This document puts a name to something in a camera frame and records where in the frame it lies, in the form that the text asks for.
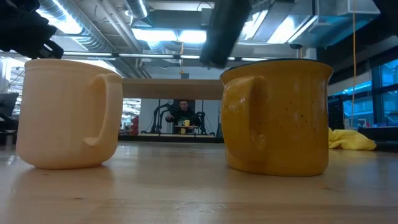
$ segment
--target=man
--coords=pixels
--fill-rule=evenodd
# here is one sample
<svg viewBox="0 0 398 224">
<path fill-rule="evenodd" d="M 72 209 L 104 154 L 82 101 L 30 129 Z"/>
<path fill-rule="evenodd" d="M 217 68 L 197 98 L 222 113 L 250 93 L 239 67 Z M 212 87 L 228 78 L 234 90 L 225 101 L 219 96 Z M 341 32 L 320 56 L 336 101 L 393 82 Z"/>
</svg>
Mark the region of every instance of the man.
<svg viewBox="0 0 398 224">
<path fill-rule="evenodd" d="M 172 111 L 170 114 L 166 116 L 167 122 L 173 122 L 174 126 L 183 126 L 183 122 L 185 120 L 190 120 L 190 126 L 186 133 L 192 133 L 194 126 L 200 125 L 200 120 L 197 116 L 195 116 L 195 112 L 193 112 L 188 105 L 187 100 L 180 101 L 180 108 L 177 111 Z"/>
</svg>

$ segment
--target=wooden table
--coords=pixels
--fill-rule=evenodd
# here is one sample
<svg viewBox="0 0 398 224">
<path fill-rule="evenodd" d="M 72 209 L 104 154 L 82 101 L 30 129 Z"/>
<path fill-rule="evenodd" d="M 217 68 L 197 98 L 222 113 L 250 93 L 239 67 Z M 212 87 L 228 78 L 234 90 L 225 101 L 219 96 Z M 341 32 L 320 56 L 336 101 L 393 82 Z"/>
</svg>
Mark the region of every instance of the wooden table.
<svg viewBox="0 0 398 224">
<path fill-rule="evenodd" d="M 398 223 L 398 154 L 330 151 L 317 177 L 246 174 L 222 144 L 126 143 L 103 167 L 0 152 L 0 223 Z"/>
</svg>

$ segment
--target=mug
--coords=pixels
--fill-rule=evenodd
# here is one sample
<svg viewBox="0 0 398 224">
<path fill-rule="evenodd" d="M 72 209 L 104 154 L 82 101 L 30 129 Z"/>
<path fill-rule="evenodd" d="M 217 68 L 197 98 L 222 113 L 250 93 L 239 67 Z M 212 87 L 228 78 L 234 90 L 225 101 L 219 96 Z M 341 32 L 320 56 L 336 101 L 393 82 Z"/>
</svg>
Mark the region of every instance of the mug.
<svg viewBox="0 0 398 224">
<path fill-rule="evenodd" d="M 58 59 L 25 64 L 17 138 L 19 157 L 43 169 L 98 166 L 115 152 L 123 109 L 122 78 Z"/>
<path fill-rule="evenodd" d="M 185 120 L 185 121 L 183 122 L 184 126 L 189 126 L 190 123 L 191 123 L 190 120 Z"/>
<path fill-rule="evenodd" d="M 322 174 L 328 165 L 327 86 L 333 69 L 277 59 L 225 71 L 221 126 L 237 170 L 279 176 Z"/>
</svg>

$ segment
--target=table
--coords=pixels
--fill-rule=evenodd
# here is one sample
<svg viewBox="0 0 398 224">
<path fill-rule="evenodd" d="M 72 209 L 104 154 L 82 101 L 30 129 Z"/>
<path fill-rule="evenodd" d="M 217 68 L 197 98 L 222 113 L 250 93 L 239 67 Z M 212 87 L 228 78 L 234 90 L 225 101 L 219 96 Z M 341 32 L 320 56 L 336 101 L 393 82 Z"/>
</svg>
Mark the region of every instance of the table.
<svg viewBox="0 0 398 224">
<path fill-rule="evenodd" d="M 398 223 L 398 154 L 330 151 L 316 177 L 246 174 L 222 144 L 121 142 L 104 166 L 0 151 L 1 223 Z"/>
</svg>

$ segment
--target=speckled yellow mug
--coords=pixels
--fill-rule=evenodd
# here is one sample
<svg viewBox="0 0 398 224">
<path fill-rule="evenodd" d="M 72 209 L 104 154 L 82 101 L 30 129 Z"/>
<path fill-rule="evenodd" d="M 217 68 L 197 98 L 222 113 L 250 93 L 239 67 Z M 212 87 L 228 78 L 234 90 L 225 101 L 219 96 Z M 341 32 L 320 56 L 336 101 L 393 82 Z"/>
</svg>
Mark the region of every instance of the speckled yellow mug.
<svg viewBox="0 0 398 224">
<path fill-rule="evenodd" d="M 333 69 L 314 60 L 278 59 L 229 69 L 221 122 L 232 168 L 312 176 L 328 166 L 327 86 Z"/>
</svg>

